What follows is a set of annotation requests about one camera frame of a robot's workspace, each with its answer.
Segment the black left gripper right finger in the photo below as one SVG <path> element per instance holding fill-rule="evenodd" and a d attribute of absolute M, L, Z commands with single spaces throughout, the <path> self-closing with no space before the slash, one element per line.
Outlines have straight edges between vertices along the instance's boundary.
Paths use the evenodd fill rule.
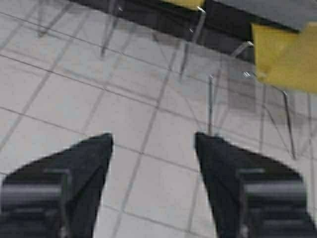
<path fill-rule="evenodd" d="M 296 170 L 218 136 L 196 132 L 194 138 L 218 237 L 316 237 Z"/>

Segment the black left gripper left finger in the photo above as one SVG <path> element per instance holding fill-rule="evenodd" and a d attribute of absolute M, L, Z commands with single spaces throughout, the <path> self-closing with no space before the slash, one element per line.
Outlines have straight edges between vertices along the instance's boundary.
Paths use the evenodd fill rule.
<path fill-rule="evenodd" d="M 113 152 L 103 133 L 9 173 L 0 187 L 3 238 L 91 238 Z"/>

